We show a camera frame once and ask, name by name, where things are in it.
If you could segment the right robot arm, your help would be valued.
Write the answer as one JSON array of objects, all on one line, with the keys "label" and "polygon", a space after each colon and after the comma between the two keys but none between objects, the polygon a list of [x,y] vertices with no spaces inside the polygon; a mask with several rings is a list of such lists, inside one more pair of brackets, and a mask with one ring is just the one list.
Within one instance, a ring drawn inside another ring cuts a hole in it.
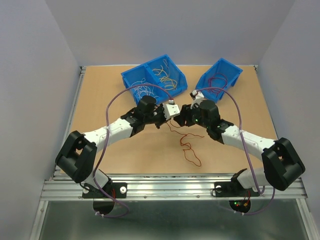
[{"label": "right robot arm", "polygon": [[220,194],[242,195],[255,186],[271,186],[285,191],[306,170],[288,139],[282,137],[274,140],[241,131],[221,118],[218,107],[211,100],[183,105],[174,121],[181,127],[201,126],[214,141],[243,150],[247,156],[262,161],[262,168],[245,168],[235,173],[229,182],[218,188]]}]

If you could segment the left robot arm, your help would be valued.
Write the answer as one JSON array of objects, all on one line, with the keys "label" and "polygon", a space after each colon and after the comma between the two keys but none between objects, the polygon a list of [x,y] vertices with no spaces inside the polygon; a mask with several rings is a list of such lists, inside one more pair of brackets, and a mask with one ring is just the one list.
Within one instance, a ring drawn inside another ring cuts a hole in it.
[{"label": "left robot arm", "polygon": [[71,132],[63,143],[55,164],[75,183],[84,183],[88,192],[95,191],[100,197],[126,198],[126,185],[113,187],[112,180],[95,163],[97,153],[104,155],[106,148],[120,140],[140,133],[146,125],[157,128],[180,113],[174,100],[157,105],[155,98],[143,96],[137,106],[112,123],[96,130]]}]

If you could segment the large divided blue bin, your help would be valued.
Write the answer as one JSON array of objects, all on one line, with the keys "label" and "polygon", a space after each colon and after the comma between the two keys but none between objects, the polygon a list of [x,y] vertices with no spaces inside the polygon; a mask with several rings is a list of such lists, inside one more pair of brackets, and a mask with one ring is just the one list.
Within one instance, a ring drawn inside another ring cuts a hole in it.
[{"label": "large divided blue bin", "polygon": [[124,86],[132,87],[129,91],[135,103],[143,96],[151,96],[160,104],[169,99],[168,95],[178,96],[188,88],[185,75],[167,54],[124,71],[121,76]]}]

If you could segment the small blue bin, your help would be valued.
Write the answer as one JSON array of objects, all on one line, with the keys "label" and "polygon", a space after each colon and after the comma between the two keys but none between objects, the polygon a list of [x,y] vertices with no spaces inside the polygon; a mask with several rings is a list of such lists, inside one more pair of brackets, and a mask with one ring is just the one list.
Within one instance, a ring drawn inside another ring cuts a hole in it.
[{"label": "small blue bin", "polygon": [[224,58],[220,58],[199,79],[195,89],[200,90],[204,97],[215,103],[219,102],[225,92],[233,87],[243,70]]}]

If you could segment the aluminium mounting rail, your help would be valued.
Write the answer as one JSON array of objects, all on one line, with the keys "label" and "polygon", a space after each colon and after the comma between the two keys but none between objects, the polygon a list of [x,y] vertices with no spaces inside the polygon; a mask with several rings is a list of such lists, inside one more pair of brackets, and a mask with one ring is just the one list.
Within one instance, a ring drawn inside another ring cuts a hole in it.
[{"label": "aluminium mounting rail", "polygon": [[[114,183],[127,184],[126,201],[212,200],[216,183],[230,180],[230,174],[112,174]],[[42,201],[81,201],[83,189],[66,174],[45,181]]]}]

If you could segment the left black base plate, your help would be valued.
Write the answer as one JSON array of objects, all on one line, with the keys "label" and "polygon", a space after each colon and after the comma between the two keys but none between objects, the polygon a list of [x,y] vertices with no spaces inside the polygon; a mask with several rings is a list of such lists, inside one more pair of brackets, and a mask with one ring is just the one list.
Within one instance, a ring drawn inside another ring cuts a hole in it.
[{"label": "left black base plate", "polygon": [[[99,199],[107,196],[98,188],[95,188],[88,183],[84,183],[82,188],[83,199]],[[128,184],[126,182],[112,182],[107,183],[102,189],[115,199],[125,199],[127,197]]]}]

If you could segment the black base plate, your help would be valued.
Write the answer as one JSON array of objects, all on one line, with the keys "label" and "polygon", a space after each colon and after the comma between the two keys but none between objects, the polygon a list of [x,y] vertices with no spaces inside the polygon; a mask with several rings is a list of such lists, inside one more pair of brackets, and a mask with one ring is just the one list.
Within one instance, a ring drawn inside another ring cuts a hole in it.
[{"label": "black base plate", "polygon": [[[84,183],[82,188],[83,199],[99,199],[107,196],[98,188],[95,188],[88,183]],[[107,183],[102,189],[115,199],[125,199],[127,197],[128,184],[126,182],[112,182]]]},{"label": "black base plate", "polygon": [[259,197],[259,193],[252,188],[245,189],[239,183],[219,181],[214,183],[211,195],[216,198]]}]

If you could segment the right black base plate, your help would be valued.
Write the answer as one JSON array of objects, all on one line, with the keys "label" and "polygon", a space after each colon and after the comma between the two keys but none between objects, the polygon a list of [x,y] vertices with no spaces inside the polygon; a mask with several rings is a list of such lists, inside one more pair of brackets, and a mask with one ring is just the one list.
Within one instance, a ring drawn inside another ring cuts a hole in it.
[{"label": "right black base plate", "polygon": [[239,183],[219,181],[214,183],[211,195],[216,198],[259,197],[259,193],[252,188],[245,189]]}]

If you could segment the left aluminium side rail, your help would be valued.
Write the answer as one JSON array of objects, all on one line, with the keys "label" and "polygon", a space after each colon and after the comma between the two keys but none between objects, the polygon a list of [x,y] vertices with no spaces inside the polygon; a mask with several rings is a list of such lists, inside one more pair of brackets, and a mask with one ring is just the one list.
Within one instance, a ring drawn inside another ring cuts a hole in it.
[{"label": "left aluminium side rail", "polygon": [[[67,125],[66,125],[65,131],[64,131],[64,135],[63,135],[63,138],[62,138],[62,143],[67,138],[67,136],[69,134],[69,131],[71,129],[72,123],[73,123],[73,119],[74,119],[74,115],[75,115],[75,111],[76,111],[76,107],[77,107],[77,103],[78,103],[78,99],[79,99],[79,94],[80,94],[80,91],[81,91],[81,87],[82,87],[82,83],[83,83],[83,80],[84,80],[84,76],[85,76],[85,73],[86,73],[87,66],[80,66],[79,69],[80,69],[79,78],[78,78],[78,81],[77,81],[75,94],[74,94],[73,102],[72,102],[72,105],[71,105],[71,110],[70,110],[69,117],[68,117],[68,120],[67,120]],[[32,226],[30,237],[29,237],[30,240],[39,240],[40,239],[41,231],[42,231],[44,220],[45,220],[45,216],[46,216],[46,213],[47,213],[47,208],[48,208],[48,205],[49,205],[49,201],[48,200],[42,200],[42,193],[45,191],[44,190],[45,183],[52,181],[54,179],[54,177],[55,177],[56,172],[59,169],[60,168],[57,167],[57,165],[55,164],[52,175],[49,177],[49,179],[46,179],[44,181],[44,183],[43,183],[41,194],[40,194],[40,200],[39,200],[38,208],[37,208],[37,211],[36,211],[36,215],[35,215],[35,218],[34,218],[33,226]]]}]

